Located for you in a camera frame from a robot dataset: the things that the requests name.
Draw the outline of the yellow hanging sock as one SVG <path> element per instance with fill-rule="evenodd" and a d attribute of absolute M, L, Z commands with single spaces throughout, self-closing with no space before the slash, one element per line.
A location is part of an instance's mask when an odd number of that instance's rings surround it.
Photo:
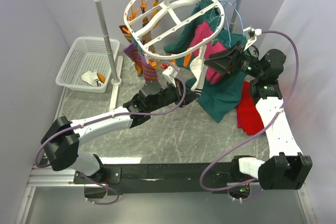
<path fill-rule="evenodd" d="M 159 5 L 159 1 L 158 0 L 154 0 L 153 7 L 156 7 L 158 5 Z M 152 20 L 158 12 L 159 12 L 159 9 L 154 10 L 153 13 L 151 14 L 150 20 Z"/>

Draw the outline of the orange sock in basket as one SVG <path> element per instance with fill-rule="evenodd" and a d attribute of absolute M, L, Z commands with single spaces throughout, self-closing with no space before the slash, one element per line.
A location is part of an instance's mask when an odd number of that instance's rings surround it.
<path fill-rule="evenodd" d="M 97 78 L 96 78 L 96 82 L 98 86 L 101 86 L 105 83 L 105 78 L 102 74 L 97 73 Z"/>

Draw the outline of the beige hanging sock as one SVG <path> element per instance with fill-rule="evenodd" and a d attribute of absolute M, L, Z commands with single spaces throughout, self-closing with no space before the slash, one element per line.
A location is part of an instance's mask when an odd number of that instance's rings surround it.
<path fill-rule="evenodd" d="M 148 17 L 147 16 L 144 17 L 143 20 L 142 20 L 142 27 L 145 27 L 148 24 L 148 22 L 149 22 Z M 146 34 L 144 34 L 142 36 L 142 42 L 143 42 L 143 44 L 146 44 L 146 43 L 148 43 L 151 40 L 152 40 L 152 36 L 151 36 L 151 32 L 150 31 L 147 32 Z M 149 47 L 149 51 L 151 51 L 152 53 L 155 53 L 155 47 L 154 47 L 154 45 L 151 45 Z"/>

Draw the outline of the purple orange striped sock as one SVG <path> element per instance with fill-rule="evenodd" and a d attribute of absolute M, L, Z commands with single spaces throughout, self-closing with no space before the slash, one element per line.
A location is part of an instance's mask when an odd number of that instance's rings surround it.
<path fill-rule="evenodd" d="M 138 52 L 138 47 L 135 46 L 133 43 L 130 43 L 127 47 L 123 49 L 123 52 L 133 61 L 137 74 L 141 75 L 143 73 L 143 70 L 142 70 L 141 57 Z"/>

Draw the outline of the white sock black stripes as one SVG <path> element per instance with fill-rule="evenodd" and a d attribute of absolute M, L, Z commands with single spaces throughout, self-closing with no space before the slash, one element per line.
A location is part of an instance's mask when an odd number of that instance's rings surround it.
<path fill-rule="evenodd" d="M 81 76 L 81 79 L 90 84 L 91 86 L 93 87 L 101 87 L 101 86 L 98 86 L 97 85 L 97 82 L 96 82 L 96 78 L 97 78 L 97 72 L 92 72 L 92 71 L 87 71 L 85 72 L 82 76 Z"/>

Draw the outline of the green garment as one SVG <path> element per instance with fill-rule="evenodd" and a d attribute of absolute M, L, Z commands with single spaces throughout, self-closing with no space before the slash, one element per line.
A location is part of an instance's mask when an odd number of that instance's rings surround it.
<path fill-rule="evenodd" d="M 190 43 L 195 35 L 195 30 L 202 22 L 207 21 L 212 31 L 216 29 L 220 23 L 220 15 L 217 9 L 207 11 L 184 26 L 184 29 L 175 42 L 164 46 L 164 51 L 168 54 L 180 54 L 189 49 Z M 241 34 L 232 34 L 222 29 L 215 38 L 216 42 L 221 42 L 225 47 L 230 48 L 237 42 L 242 45 L 246 44 L 246 38 Z M 210 84 L 205 80 L 202 94 L 197 99 L 198 104 L 219 123 L 224 115 L 238 106 L 241 99 L 241 92 L 245 79 L 243 72 L 236 72 L 223 77 L 216 84 Z"/>

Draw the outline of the black base bar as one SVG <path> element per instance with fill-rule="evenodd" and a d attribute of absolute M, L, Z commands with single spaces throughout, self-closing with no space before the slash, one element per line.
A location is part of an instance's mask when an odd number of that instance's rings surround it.
<path fill-rule="evenodd" d="M 89 176 L 94 182 L 115 189 L 120 195 L 136 193 L 178 193 L 204 191 L 200 176 L 209 163 L 101 164 Z M 203 185 L 220 188 L 252 179 L 238 169 L 238 161 L 215 164 L 206 172 Z"/>

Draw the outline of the orange clothespin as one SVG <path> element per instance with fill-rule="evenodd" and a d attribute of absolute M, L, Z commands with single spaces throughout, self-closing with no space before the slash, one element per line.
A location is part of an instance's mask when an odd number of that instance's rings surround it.
<path fill-rule="evenodd" d="M 151 65 L 151 67 L 153 69 L 157 69 L 157 67 L 158 67 L 158 63 L 157 62 L 158 62 L 157 59 L 149 60 L 149 64 Z"/>
<path fill-rule="evenodd" d="M 188 67 L 191 61 L 192 54 L 188 54 L 184 57 L 183 66 Z"/>

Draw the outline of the red folded cloth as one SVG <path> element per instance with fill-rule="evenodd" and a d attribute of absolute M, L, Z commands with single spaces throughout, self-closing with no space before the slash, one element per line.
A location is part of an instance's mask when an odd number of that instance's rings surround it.
<path fill-rule="evenodd" d="M 242 95 L 238 106 L 236 107 L 237 127 L 242 129 L 248 136 L 257 134 L 264 128 L 254 101 L 249 93 L 250 83 L 244 81 Z"/>

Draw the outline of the pink garment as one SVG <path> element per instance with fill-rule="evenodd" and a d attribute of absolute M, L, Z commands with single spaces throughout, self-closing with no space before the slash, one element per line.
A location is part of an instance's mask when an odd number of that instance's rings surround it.
<path fill-rule="evenodd" d="M 190 46 L 193 47 L 200 43 L 204 38 L 209 37 L 213 31 L 211 30 L 209 23 L 207 21 L 202 22 L 200 25 L 197 26 L 195 30 L 194 38 L 192 39 Z M 215 45 L 212 45 L 212 42 L 208 42 L 206 44 L 206 51 L 204 58 L 205 60 L 209 59 L 209 56 L 218 52 L 222 52 L 224 50 L 227 50 L 227 47 L 225 47 L 221 42 L 216 42 Z M 222 80 L 223 76 L 221 76 L 219 73 L 217 73 L 215 70 L 208 68 L 206 72 L 206 79 L 210 82 L 210 84 L 216 84 Z"/>

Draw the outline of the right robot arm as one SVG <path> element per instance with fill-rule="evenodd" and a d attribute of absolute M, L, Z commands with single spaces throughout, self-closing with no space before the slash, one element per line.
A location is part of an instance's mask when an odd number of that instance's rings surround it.
<path fill-rule="evenodd" d="M 238 182 L 250 176 L 250 181 L 258 181 L 264 190 L 298 190 L 312 168 L 312 159 L 303 155 L 284 111 L 287 101 L 281 94 L 278 77 L 285 61 L 286 55 L 278 49 L 270 49 L 258 59 L 244 54 L 238 46 L 211 54 L 205 61 L 206 66 L 222 76 L 240 70 L 253 77 L 250 95 L 264 129 L 251 139 L 267 135 L 269 159 L 263 162 L 252 156 L 239 156 L 232 160 L 230 175 Z"/>

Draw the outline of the white round clip hanger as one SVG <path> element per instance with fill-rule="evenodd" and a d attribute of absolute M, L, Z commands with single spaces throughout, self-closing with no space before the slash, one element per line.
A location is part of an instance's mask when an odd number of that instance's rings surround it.
<path fill-rule="evenodd" d="M 125 8 L 124 11 L 124 24 L 129 29 L 133 43 L 136 44 L 140 49 L 141 52 L 144 53 L 146 57 L 154 58 L 154 59 L 161 59 L 161 60 L 172 60 L 172 59 L 178 59 L 181 57 L 185 57 L 186 55 L 194 52 L 195 50 L 205 46 L 208 42 L 210 42 L 212 39 L 214 39 L 222 30 L 224 21 L 225 21 L 225 11 L 223 6 L 218 0 L 209 0 L 211 1 L 211 4 L 202 7 L 200 11 L 196 12 L 189 18 L 185 20 L 180 20 L 175 13 L 175 9 L 183 6 L 190 6 L 190 5 L 196 5 L 199 4 L 202 0 L 159 0 L 159 5 L 156 7 L 152 7 L 151 9 L 147 10 L 143 14 L 139 16 L 135 16 L 133 18 L 130 18 L 128 15 L 132 11 L 132 6 L 137 0 L 131 0 L 128 5 Z M 172 33 L 177 32 L 180 28 L 184 27 L 185 25 L 191 23 L 194 19 L 197 17 L 204 15 L 207 11 L 212 9 L 217 9 L 220 15 L 220 23 L 214 30 L 214 32 L 207 38 L 204 38 L 200 43 L 197 45 L 187 49 L 186 51 L 180 53 L 180 54 L 173 54 L 171 56 L 164 56 L 159 55 L 157 53 L 152 53 L 149 51 L 149 47 L 151 45 L 156 44 L 157 42 L 161 41 L 165 37 L 169 36 Z M 154 10 L 159 9 L 159 12 L 155 15 L 155 17 L 150 20 L 151 14 Z M 146 34 L 147 32 L 151 31 L 156 25 L 159 23 L 159 21 L 165 16 L 170 15 L 172 20 L 175 22 L 175 26 L 170 28 L 169 30 L 163 32 L 162 34 L 158 35 L 157 37 L 153 38 L 151 41 L 149 41 L 146 44 L 143 44 L 142 42 L 142 36 Z M 142 20 L 144 17 L 148 17 L 149 22 L 145 27 L 142 27 Z"/>

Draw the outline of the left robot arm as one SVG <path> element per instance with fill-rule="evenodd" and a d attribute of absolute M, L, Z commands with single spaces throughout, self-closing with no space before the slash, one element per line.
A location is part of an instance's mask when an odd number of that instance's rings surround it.
<path fill-rule="evenodd" d="M 166 88 L 157 81 L 147 82 L 130 101 L 107 113 L 82 120 L 70 121 L 65 116 L 55 119 L 41 141 L 49 165 L 56 172 L 71 167 L 84 172 L 91 182 L 101 182 L 105 170 L 99 159 L 80 154 L 80 145 L 110 132 L 139 126 L 170 104 L 182 108 L 202 93 L 201 89 L 188 88 L 179 79 L 174 81 Z"/>

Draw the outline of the white plastic basket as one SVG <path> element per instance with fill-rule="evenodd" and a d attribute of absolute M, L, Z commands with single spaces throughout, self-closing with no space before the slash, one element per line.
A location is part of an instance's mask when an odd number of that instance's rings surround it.
<path fill-rule="evenodd" d="M 97 72 L 110 80 L 111 68 L 102 37 L 78 37 L 70 47 L 56 76 L 56 83 L 73 91 L 104 93 L 107 83 L 92 86 L 82 80 L 86 72 Z"/>

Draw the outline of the maroon orange striped sock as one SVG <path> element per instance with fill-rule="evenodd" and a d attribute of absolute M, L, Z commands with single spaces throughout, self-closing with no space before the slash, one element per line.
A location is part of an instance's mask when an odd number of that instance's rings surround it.
<path fill-rule="evenodd" d="M 131 36 L 131 33 L 129 31 L 129 29 L 127 28 L 126 25 L 120 25 L 119 26 L 121 32 L 123 33 L 125 39 L 129 42 L 129 43 L 132 43 L 132 36 Z"/>

